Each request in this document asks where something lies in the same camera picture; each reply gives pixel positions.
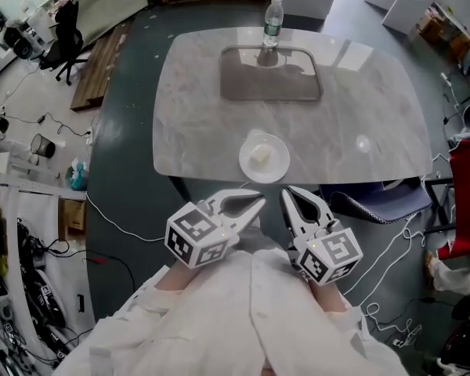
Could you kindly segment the white power strip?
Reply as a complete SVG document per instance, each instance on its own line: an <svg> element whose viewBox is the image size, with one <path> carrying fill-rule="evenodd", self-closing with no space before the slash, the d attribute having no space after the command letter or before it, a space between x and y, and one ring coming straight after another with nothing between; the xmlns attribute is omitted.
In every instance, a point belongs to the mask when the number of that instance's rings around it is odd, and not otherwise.
<svg viewBox="0 0 470 376"><path fill-rule="evenodd" d="M403 348L405 346L410 346L415 343L419 334L421 333L422 326L417 325L412 330L406 329L401 333L401 338L394 338L392 340L392 346L397 348Z"/></svg>

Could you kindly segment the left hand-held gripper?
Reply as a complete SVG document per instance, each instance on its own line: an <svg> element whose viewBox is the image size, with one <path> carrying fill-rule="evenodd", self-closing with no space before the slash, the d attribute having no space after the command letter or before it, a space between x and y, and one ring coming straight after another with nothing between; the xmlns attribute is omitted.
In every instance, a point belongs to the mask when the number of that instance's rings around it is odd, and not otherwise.
<svg viewBox="0 0 470 376"><path fill-rule="evenodd" d="M265 204L263 194L255 190L220 190L208 198L209 207L220 212L220 219L187 203L168 219L164 245L189 269L221 260Z"/></svg>

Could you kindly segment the grey marble dining table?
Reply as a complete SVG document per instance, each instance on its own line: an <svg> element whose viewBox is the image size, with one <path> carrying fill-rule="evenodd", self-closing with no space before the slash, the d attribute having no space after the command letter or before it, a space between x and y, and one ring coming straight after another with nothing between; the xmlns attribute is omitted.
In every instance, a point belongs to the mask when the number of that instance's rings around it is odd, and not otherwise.
<svg viewBox="0 0 470 376"><path fill-rule="evenodd" d="M247 180L239 151L252 132L281 139L290 154L285 184L373 183L432 169L428 130L398 59L330 35L285 29L278 46L305 49L324 89L314 103L235 102L220 95L219 59L231 45L262 45L260 27L177 36L154 105L154 168L162 175Z"/></svg>

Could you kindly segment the person's white coat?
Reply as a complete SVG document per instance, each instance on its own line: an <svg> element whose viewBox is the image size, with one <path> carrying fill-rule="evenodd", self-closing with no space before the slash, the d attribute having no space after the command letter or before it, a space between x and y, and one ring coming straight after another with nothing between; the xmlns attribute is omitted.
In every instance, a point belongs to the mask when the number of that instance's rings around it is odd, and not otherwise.
<svg viewBox="0 0 470 376"><path fill-rule="evenodd" d="M280 249L235 251L183 291L156 283L101 319L53 376L408 376L359 308L324 312Z"/></svg>

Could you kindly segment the white round plate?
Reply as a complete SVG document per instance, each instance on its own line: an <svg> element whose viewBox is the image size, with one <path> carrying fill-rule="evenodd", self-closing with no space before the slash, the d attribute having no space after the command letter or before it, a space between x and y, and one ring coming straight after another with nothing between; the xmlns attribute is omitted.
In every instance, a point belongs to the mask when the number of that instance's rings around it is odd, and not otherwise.
<svg viewBox="0 0 470 376"><path fill-rule="evenodd" d="M272 156L264 168L253 168L249 163L249 156L259 144L268 144L272 147ZM270 184L281 180L290 166L290 154L285 143L276 136L264 132L252 132L248 135L239 151L239 165L242 172L253 182Z"/></svg>

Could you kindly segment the clear plastic water bottle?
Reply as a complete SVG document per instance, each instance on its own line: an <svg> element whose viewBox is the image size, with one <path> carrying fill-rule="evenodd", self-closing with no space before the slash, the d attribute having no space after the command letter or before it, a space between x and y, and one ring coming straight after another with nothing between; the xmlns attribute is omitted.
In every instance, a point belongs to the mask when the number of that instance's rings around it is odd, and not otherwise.
<svg viewBox="0 0 470 376"><path fill-rule="evenodd" d="M265 14L262 46L265 50L277 47L280 31L284 21L282 0L271 0Z"/></svg>

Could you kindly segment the brown wooden pallet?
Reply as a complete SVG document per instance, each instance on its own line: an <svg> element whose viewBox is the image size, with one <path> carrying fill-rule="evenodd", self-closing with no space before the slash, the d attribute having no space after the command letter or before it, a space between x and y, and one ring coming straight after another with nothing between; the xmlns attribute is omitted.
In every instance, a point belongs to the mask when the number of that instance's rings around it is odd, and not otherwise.
<svg viewBox="0 0 470 376"><path fill-rule="evenodd" d="M99 38L85 63L70 109L74 112L101 107L110 76L134 17Z"/></svg>

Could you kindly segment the black office chair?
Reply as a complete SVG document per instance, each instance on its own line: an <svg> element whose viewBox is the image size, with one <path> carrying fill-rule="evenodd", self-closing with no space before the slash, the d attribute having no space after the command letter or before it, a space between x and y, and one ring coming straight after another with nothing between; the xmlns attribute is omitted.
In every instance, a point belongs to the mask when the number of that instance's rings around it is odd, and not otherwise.
<svg viewBox="0 0 470 376"><path fill-rule="evenodd" d="M55 15L54 26L57 39L46 54L40 56L40 69L55 70L63 64L56 76L61 81L61 75L66 73L66 84L71 85L71 69L77 63L86 63L87 59L79 59L84 41L77 28L79 3L67 0Z"/></svg>

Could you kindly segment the person's left forearm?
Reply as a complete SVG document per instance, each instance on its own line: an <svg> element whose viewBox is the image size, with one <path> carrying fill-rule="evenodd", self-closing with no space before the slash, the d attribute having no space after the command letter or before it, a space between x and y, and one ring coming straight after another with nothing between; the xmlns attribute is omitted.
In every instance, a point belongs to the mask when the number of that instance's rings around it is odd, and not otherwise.
<svg viewBox="0 0 470 376"><path fill-rule="evenodd" d="M190 269L182 262L175 262L154 285L158 291L183 291L201 272L201 268Z"/></svg>

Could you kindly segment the white metal shelf rack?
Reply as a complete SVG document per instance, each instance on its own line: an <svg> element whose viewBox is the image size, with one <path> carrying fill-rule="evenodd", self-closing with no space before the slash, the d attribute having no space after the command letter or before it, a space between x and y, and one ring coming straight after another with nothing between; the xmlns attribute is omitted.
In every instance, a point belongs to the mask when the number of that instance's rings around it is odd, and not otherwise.
<svg viewBox="0 0 470 376"><path fill-rule="evenodd" d="M23 182L13 183L12 181L0 180L0 186L4 187L15 187L21 192L25 193L36 193L43 195L52 195L74 201L84 201L86 199L86 192L73 191L65 188L56 186L48 186L42 183L34 182Z"/></svg>

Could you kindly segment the person's right forearm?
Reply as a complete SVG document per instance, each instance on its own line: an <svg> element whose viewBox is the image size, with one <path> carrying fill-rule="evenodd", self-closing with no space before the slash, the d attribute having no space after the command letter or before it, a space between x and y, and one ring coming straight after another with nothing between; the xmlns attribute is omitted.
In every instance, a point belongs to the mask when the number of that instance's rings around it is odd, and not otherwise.
<svg viewBox="0 0 470 376"><path fill-rule="evenodd" d="M310 290L318 305L326 313L344 313L346 311L345 303L338 290L336 283L319 286L315 282L309 282Z"/></svg>

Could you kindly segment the large leaning white board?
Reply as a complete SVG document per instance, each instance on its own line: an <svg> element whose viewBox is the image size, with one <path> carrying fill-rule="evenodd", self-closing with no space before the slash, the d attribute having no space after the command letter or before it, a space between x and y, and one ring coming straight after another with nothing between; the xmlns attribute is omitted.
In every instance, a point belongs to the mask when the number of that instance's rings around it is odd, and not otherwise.
<svg viewBox="0 0 470 376"><path fill-rule="evenodd" d="M148 0L77 0L77 29L90 45L115 26L148 6Z"/></svg>

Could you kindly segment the dark blue dining chair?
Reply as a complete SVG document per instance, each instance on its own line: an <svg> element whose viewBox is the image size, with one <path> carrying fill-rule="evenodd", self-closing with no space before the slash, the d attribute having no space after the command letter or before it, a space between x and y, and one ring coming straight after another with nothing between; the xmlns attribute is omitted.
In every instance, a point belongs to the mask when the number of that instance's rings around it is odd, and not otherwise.
<svg viewBox="0 0 470 376"><path fill-rule="evenodd" d="M336 214L390 224L431 207L418 177L376 183L322 184L319 195Z"/></svg>

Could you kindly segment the pale cream block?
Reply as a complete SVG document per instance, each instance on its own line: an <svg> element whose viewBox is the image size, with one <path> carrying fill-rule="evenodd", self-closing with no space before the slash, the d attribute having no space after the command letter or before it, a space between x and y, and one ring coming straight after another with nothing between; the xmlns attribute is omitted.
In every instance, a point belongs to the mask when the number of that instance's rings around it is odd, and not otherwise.
<svg viewBox="0 0 470 376"><path fill-rule="evenodd" d="M253 168L264 168L268 165L272 156L272 147L268 144L254 146L249 156L249 163Z"/></svg>

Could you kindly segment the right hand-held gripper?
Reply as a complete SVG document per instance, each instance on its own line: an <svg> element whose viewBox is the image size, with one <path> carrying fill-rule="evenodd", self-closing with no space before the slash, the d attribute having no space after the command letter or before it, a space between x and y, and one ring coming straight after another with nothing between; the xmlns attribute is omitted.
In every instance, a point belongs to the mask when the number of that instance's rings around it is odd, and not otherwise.
<svg viewBox="0 0 470 376"><path fill-rule="evenodd" d="M352 229L334 219L327 203L315 193L297 186L284 187L280 207L295 238L287 249L288 257L305 279L319 287L334 283L348 276L363 258ZM305 223L322 227L303 236Z"/></svg>

